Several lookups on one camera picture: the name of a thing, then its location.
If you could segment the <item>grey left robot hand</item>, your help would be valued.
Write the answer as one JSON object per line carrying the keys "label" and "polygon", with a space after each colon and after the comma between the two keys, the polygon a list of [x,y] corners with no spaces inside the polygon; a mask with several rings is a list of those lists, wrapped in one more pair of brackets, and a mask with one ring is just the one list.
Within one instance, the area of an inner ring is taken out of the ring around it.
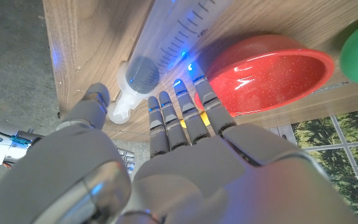
{"label": "grey left robot hand", "polygon": [[149,98],[150,152],[134,177],[103,133],[108,89],[91,85],[55,132],[0,180],[0,223],[358,223],[319,164],[237,124],[199,66],[190,71],[211,136],[182,80]]}

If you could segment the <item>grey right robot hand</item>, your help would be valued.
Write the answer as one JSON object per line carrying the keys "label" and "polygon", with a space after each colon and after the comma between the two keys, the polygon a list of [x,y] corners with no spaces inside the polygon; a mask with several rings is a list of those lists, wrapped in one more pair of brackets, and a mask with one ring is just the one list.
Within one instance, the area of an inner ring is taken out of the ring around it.
{"label": "grey right robot hand", "polygon": [[132,151],[128,151],[121,148],[118,148],[117,150],[126,165],[127,173],[128,174],[133,173],[135,168],[135,154]]}

